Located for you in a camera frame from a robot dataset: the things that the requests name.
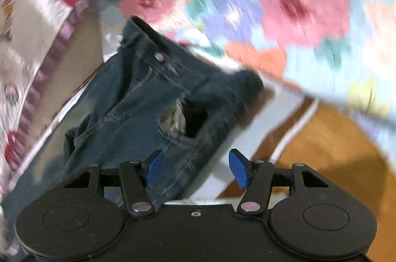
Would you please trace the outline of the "dark blue denim shorts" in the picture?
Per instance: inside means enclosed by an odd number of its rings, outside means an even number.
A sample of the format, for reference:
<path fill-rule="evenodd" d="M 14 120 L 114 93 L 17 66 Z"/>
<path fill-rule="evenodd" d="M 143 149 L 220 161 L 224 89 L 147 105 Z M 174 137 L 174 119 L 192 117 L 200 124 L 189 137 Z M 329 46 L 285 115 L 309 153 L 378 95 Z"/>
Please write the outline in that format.
<path fill-rule="evenodd" d="M 132 17 L 118 53 L 76 104 L 91 110 L 66 133 L 64 176 L 89 164 L 116 168 L 143 161 L 159 150 L 164 161 L 148 196 L 155 206 L 176 199 L 262 89 L 253 71 L 227 74 Z"/>

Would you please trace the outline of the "checkered floor rug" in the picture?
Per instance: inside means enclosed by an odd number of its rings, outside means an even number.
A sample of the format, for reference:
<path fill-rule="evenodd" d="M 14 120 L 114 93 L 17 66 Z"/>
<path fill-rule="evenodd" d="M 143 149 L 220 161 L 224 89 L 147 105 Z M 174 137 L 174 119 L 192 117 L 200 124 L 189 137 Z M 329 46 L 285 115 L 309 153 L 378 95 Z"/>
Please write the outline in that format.
<path fill-rule="evenodd" d="M 199 168 L 197 176 L 186 182 L 179 194 L 180 198 L 187 198 L 189 202 L 202 202 L 218 197 L 231 183 L 231 173 L 225 168 L 227 150 L 236 147 L 246 155 L 253 156 L 262 142 L 268 141 L 270 145 L 267 149 L 274 153 L 283 135 L 291 139 L 294 133 L 299 132 L 318 104 L 303 99 L 271 78 L 272 75 L 279 78 L 285 72 L 288 55 L 284 47 L 269 45 L 256 49 L 252 44 L 228 42 L 223 49 L 224 55 L 214 57 L 206 49 L 183 43 L 178 46 L 178 51 L 200 65 L 208 65 L 210 69 L 219 70 L 228 76 L 238 74 L 243 69 L 255 70 L 264 82 L 254 106 L 222 140 L 216 152 L 202 160 L 203 167 Z M 2 203 L 5 218 L 1 238 L 11 260 L 22 258 L 13 224 L 16 214 L 34 198 L 33 192 L 27 188 L 28 184 L 47 190 L 51 181 L 66 175 L 66 166 L 60 161 L 66 147 L 66 134 L 87 118 L 94 104 L 93 94 L 88 88 L 78 93 L 75 100 L 66 105 L 61 122 L 39 139 L 12 178 L 9 194 Z"/>

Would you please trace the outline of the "floral patterned bedsheet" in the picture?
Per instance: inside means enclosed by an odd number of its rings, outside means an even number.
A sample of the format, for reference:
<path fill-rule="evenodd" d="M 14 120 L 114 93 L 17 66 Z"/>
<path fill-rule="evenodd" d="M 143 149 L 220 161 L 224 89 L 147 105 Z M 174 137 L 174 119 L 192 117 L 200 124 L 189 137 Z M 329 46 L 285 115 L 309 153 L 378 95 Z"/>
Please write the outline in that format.
<path fill-rule="evenodd" d="M 225 69 L 252 68 L 350 110 L 395 159 L 395 0 L 95 0 L 103 53 L 125 22 L 156 31 Z"/>

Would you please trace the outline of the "white quilt with red bears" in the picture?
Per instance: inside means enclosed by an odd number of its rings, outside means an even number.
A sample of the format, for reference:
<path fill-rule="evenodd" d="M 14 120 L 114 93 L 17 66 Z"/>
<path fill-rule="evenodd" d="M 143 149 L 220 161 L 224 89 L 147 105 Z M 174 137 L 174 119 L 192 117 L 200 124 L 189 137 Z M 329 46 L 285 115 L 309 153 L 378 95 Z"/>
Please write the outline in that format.
<path fill-rule="evenodd" d="M 1 0 L 1 193 L 101 64 L 90 0 Z"/>

